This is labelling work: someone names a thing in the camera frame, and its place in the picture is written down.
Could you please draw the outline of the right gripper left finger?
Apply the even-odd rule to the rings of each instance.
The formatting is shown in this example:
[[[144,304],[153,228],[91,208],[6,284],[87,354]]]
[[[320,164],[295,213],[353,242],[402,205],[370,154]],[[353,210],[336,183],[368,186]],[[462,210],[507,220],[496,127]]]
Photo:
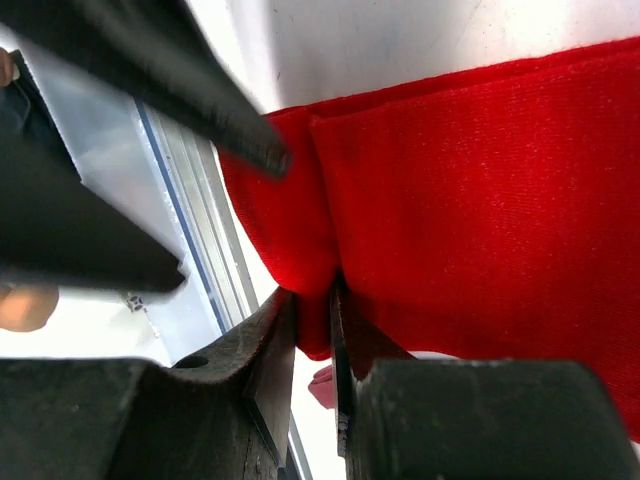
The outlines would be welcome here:
[[[202,386],[212,399],[212,419],[199,428],[213,436],[222,465],[271,460],[286,464],[295,357],[295,298],[282,288],[249,317],[172,368],[189,386]]]

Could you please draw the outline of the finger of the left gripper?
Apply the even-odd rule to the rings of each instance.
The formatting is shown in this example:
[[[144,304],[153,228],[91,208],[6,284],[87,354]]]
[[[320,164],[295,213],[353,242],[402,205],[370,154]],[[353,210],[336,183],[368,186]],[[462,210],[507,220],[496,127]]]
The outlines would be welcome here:
[[[225,72],[184,1],[4,1],[1,22],[50,54],[280,178],[292,156]]]
[[[46,153],[2,134],[2,281],[169,294],[185,281],[180,264]]]

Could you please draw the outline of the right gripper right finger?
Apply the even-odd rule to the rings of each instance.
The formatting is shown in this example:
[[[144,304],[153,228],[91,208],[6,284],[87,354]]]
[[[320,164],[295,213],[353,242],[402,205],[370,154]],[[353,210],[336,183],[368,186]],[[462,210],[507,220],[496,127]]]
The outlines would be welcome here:
[[[330,330],[338,454],[355,460],[372,416],[368,383],[375,362],[414,356],[366,318],[341,276],[331,287]]]

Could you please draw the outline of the red christmas sock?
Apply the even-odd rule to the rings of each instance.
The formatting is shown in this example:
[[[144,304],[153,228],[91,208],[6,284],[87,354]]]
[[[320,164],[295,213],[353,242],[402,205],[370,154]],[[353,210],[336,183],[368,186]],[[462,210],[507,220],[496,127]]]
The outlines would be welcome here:
[[[271,113],[272,180],[220,156],[236,214],[330,354],[329,290],[403,348],[567,358],[639,435],[639,41]]]

